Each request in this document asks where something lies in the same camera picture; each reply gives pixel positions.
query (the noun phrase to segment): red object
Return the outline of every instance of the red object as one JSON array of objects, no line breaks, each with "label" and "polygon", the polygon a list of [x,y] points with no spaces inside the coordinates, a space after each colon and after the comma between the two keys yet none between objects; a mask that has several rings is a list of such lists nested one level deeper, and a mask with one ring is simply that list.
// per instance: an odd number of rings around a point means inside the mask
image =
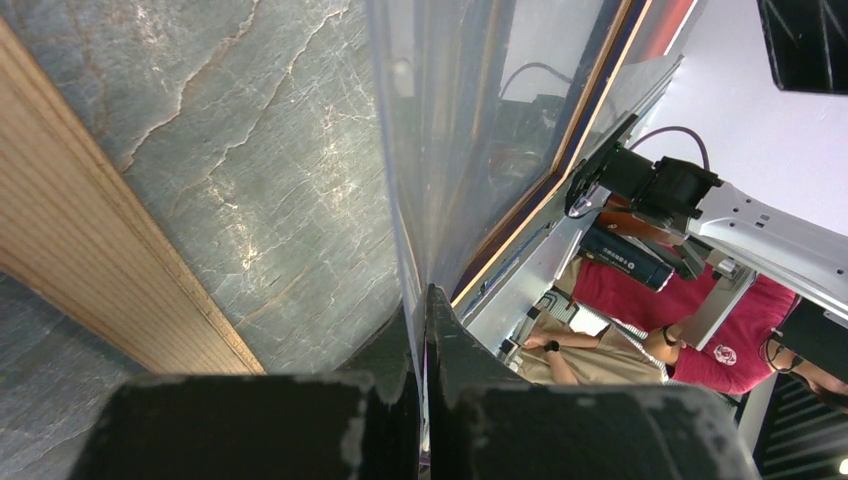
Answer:
[{"label": "red object", "polygon": [[[692,282],[674,275],[659,293],[618,270],[584,261],[574,298],[646,332],[672,325],[698,309],[715,286],[712,269]],[[725,393],[747,392],[771,375],[760,347],[780,325],[795,294],[760,276],[703,351],[680,351],[672,378]]]},{"label": "red object", "polygon": [[669,0],[654,29],[654,35],[648,40],[645,50],[642,52],[642,60],[665,55],[666,49],[671,45],[671,41],[674,40],[674,36],[677,35],[677,31],[695,1]]}]

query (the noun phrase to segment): person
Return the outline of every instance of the person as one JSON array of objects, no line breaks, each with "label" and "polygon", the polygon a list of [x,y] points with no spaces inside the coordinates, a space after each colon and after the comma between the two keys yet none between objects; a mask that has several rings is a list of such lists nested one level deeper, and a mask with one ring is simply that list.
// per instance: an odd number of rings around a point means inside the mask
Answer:
[{"label": "person", "polygon": [[663,383],[660,365],[617,328],[598,335],[575,332],[541,310],[522,349],[516,373],[540,385]]},{"label": "person", "polygon": [[765,276],[757,278],[702,351],[682,344],[678,338],[685,322],[678,322],[700,307],[715,284],[707,266],[693,281],[673,275],[664,289],[654,293],[613,267],[580,258],[555,283],[574,300],[648,332],[645,350],[668,366],[674,380],[740,394],[775,371],[792,371],[820,399],[846,408],[845,382],[773,340],[795,294]]}]

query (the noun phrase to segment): red shirt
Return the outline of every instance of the red shirt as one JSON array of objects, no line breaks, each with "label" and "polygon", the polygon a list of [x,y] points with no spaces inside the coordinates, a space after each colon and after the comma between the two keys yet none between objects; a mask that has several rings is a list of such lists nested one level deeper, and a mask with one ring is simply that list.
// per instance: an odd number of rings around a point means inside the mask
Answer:
[{"label": "red shirt", "polygon": [[[695,313],[715,286],[712,269],[686,282],[674,275],[659,292],[618,270],[584,261],[574,298],[646,332]],[[780,325],[795,294],[760,276],[730,312],[702,351],[683,348],[671,378],[726,393],[743,393],[771,375],[760,347]]]}]

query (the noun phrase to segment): wooden plank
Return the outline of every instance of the wooden plank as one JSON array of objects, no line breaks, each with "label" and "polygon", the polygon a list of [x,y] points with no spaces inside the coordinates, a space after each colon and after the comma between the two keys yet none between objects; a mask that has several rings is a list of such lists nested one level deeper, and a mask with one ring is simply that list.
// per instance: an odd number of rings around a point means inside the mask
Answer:
[{"label": "wooden plank", "polygon": [[0,265],[154,372],[263,373],[5,21]]},{"label": "wooden plank", "polygon": [[[600,95],[600,99],[598,100],[597,104],[595,104],[594,106],[592,106],[591,109],[589,109],[589,108],[587,108],[586,104],[588,102],[588,99],[589,99],[589,96],[590,96],[592,90],[594,89],[594,86],[600,80],[598,78],[598,75],[601,71],[601,67],[603,66],[604,62],[607,61],[609,51],[612,48],[613,42],[616,40],[616,37],[618,36],[618,31],[621,28],[621,25],[623,24],[624,20],[627,18],[627,15],[629,14],[631,2],[625,1],[625,2],[622,3],[622,7],[619,9],[618,15],[616,15],[615,21],[613,22],[613,25],[610,28],[610,35],[607,37],[606,41],[604,42],[604,48],[602,49],[602,55],[601,55],[601,58],[603,60],[599,61],[595,64],[595,66],[592,70],[592,74],[590,75],[590,80],[589,80],[589,82],[587,82],[588,86],[587,86],[587,88],[584,89],[583,94],[582,94],[580,101],[578,103],[579,107],[577,109],[577,112],[579,112],[579,113],[574,115],[571,118],[571,122],[569,123],[568,128],[566,129],[566,132],[563,135],[563,139],[562,139],[562,142],[560,143],[560,147],[559,147],[559,150],[557,151],[556,157],[554,157],[555,158],[555,161],[554,161],[555,165],[559,165],[561,162],[567,162],[565,164],[566,167],[564,169],[564,172],[562,174],[555,172],[553,175],[551,175],[551,177],[548,177],[547,179],[545,179],[544,182],[542,182],[542,184],[539,188],[546,188],[546,184],[549,183],[548,180],[550,180],[551,178],[557,178],[558,177],[557,181],[550,188],[547,188],[546,192],[542,192],[542,193],[544,193],[544,198],[542,198],[540,201],[538,201],[536,206],[533,208],[532,212],[530,212],[530,214],[527,215],[521,221],[520,225],[518,225],[518,227],[515,228],[510,233],[509,237],[505,241],[503,241],[500,244],[500,246],[492,253],[492,255],[488,258],[486,263],[481,268],[479,268],[479,270],[477,270],[476,273],[474,273],[474,276],[472,278],[468,279],[467,283],[454,296],[454,298],[451,300],[452,306],[458,305],[459,302],[461,302],[462,299],[471,291],[473,286],[477,285],[477,283],[480,281],[480,279],[483,277],[483,275],[485,275],[485,273],[492,267],[492,265],[495,263],[495,261],[498,258],[500,258],[501,255],[503,255],[503,253],[506,251],[506,249],[512,244],[513,241],[515,241],[516,237],[518,237],[518,235],[530,223],[530,221],[533,219],[533,217],[535,217],[536,214],[538,214],[539,211],[541,211],[542,208],[544,208],[544,206],[547,205],[547,203],[550,202],[551,199],[553,199],[554,195],[556,195],[557,190],[559,190],[559,188],[565,182],[566,178],[568,178],[569,173],[571,173],[571,169],[574,167],[574,164],[576,163],[575,160],[577,159],[577,155],[579,154],[580,149],[582,148],[583,143],[586,141],[586,137],[589,134],[589,127],[587,127],[586,129],[584,129],[584,131],[580,135],[580,138],[577,140],[577,148],[574,149],[573,154],[570,155],[569,158],[563,158],[565,156],[566,146],[569,144],[569,142],[571,142],[573,140],[572,136],[574,135],[574,130],[577,126],[577,122],[581,118],[584,118],[585,115],[589,115],[589,118],[590,118],[589,126],[591,126],[592,123],[594,123],[595,118],[598,116],[598,113],[600,112],[601,105],[603,105],[604,100],[606,99],[606,96],[609,93],[610,87],[612,86],[612,84],[615,80],[615,77],[618,75],[618,71],[621,68],[621,64],[622,64],[622,62],[624,62],[624,57],[627,56],[627,52],[630,49],[631,44],[633,43],[633,38],[635,38],[636,33],[639,31],[639,26],[641,25],[642,20],[644,20],[645,13],[648,11],[650,6],[651,6],[651,0],[647,0],[641,7],[638,7],[638,8],[641,8],[641,10],[638,12],[639,16],[638,16],[638,19],[636,20],[636,25],[634,26],[633,30],[630,32],[630,35],[628,36],[628,38],[626,40],[626,43],[625,43],[623,51],[621,52],[621,55],[615,60],[615,62],[616,62],[615,68],[613,69],[612,74],[609,77],[609,80],[604,85],[603,91],[601,92],[601,95]],[[538,192],[538,191],[534,191],[533,194],[528,198],[528,200],[532,200],[532,197],[536,196],[539,193],[540,192]],[[508,221],[508,222],[503,222],[502,224],[503,224],[504,227],[508,227],[509,223],[510,222]],[[486,252],[485,247],[481,251],[483,253],[485,253]]]}]

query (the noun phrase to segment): hand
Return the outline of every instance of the hand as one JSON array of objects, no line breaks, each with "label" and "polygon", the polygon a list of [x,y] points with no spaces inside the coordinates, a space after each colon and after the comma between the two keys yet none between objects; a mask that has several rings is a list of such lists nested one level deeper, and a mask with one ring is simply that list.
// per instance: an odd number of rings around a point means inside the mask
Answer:
[{"label": "hand", "polygon": [[550,343],[551,334],[544,331],[541,327],[533,327],[530,331],[530,336],[524,341],[524,348],[541,348]]}]

